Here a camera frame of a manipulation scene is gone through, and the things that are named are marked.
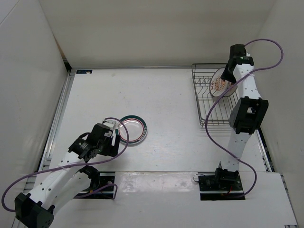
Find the orange patterned plate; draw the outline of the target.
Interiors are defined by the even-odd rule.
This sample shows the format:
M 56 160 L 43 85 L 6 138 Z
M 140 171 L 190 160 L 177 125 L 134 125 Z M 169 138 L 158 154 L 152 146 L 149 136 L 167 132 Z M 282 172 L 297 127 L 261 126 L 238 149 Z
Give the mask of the orange patterned plate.
M 219 97 L 225 93 L 224 97 L 229 97 L 235 93 L 237 86 L 232 88 L 232 83 L 229 81 L 224 81 L 221 76 L 224 72 L 224 68 L 218 69 L 211 78 L 209 84 L 209 92 L 212 97 Z

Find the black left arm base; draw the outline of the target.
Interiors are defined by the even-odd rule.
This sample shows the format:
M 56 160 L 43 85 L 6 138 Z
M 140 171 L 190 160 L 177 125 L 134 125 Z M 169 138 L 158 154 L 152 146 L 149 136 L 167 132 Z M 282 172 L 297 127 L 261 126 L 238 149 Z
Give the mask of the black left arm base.
M 78 193 L 74 198 L 75 199 L 112 200 L 114 197 L 115 187 L 111 186 L 111 184 L 114 184 L 114 181 L 115 181 L 115 172 L 100 172 L 99 173 L 99 182 L 95 182 L 89 188 Z M 101 188 L 103 186 L 106 186 L 106 185 L 110 185 L 110 186 L 108 186 L 107 188 L 104 188 L 102 190 L 99 190 L 98 192 L 96 192 L 90 196 L 83 197 L 83 195 L 93 192 L 94 190 Z

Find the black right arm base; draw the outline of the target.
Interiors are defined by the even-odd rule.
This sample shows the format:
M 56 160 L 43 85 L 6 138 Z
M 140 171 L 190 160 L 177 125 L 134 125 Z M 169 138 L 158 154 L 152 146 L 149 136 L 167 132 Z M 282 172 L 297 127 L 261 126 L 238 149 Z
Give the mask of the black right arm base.
M 228 171 L 219 165 L 214 173 L 195 174 L 193 181 L 199 185 L 201 201 L 245 199 L 239 171 Z

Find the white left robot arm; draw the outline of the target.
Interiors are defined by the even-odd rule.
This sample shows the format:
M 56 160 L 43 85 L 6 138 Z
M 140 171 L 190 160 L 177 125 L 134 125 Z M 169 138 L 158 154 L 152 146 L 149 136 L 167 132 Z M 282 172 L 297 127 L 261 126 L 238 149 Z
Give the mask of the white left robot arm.
M 16 219 L 28 228 L 48 228 L 59 210 L 84 190 L 100 186 L 100 172 L 88 162 L 97 155 L 118 154 L 120 137 L 114 137 L 117 122 L 106 120 L 80 135 L 50 174 L 29 193 L 14 200 Z

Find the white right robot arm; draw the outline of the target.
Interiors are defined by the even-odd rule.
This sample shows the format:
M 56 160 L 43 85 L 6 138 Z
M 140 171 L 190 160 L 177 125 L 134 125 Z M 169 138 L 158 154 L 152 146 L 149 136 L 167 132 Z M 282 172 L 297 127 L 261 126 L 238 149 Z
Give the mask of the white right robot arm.
M 221 162 L 221 167 L 229 172 L 239 170 L 244 148 L 251 135 L 258 129 L 266 114 L 269 103 L 261 98 L 254 75 L 253 58 L 247 54 L 245 45 L 235 44 L 230 47 L 229 60 L 221 79 L 237 87 L 239 100 L 232 110 L 229 125 L 232 128 L 228 151 L 235 157 L 228 156 Z

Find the green rimmed white plate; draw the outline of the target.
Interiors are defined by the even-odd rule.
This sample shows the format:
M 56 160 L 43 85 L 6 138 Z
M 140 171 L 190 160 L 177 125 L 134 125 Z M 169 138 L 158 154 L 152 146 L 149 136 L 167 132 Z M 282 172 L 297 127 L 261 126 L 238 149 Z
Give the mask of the green rimmed white plate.
M 119 123 L 116 129 L 116 134 L 120 136 L 120 142 L 123 144 L 127 143 L 127 133 L 125 127 L 129 134 L 129 146 L 140 144 L 144 141 L 148 134 L 148 128 L 146 122 L 139 116 L 127 115 L 120 119 L 124 124 Z

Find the blue label sticker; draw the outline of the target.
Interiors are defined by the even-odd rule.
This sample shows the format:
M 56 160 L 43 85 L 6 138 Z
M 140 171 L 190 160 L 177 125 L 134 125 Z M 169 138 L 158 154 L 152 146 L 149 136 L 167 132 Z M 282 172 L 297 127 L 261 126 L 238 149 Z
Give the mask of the blue label sticker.
M 91 74 L 92 70 L 77 70 L 76 74 Z

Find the aluminium table edge rail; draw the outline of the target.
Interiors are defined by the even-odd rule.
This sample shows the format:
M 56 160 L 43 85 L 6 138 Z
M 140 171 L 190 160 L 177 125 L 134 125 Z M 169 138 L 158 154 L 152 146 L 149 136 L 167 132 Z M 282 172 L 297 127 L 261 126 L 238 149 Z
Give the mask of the aluminium table edge rail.
M 53 156 L 53 151 L 57 143 L 58 134 L 60 131 L 66 105 L 74 81 L 74 77 L 75 77 L 75 73 L 73 71 L 68 71 L 67 77 L 65 79 L 64 85 L 61 90 L 60 98 L 54 114 L 52 125 L 50 127 L 48 137 L 44 146 L 44 150 L 41 154 L 36 171 L 46 170 L 50 166 L 50 162 Z

